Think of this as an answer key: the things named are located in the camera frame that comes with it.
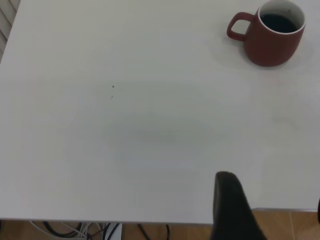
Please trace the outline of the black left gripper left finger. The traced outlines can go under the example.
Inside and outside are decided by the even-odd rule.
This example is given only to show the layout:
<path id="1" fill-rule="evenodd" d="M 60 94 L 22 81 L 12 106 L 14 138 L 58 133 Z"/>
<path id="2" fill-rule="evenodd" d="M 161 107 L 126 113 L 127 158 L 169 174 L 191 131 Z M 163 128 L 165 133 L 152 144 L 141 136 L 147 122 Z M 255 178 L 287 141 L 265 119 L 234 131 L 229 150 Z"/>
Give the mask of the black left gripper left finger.
<path id="1" fill-rule="evenodd" d="M 265 240 L 237 176 L 215 175 L 212 240 Z"/>

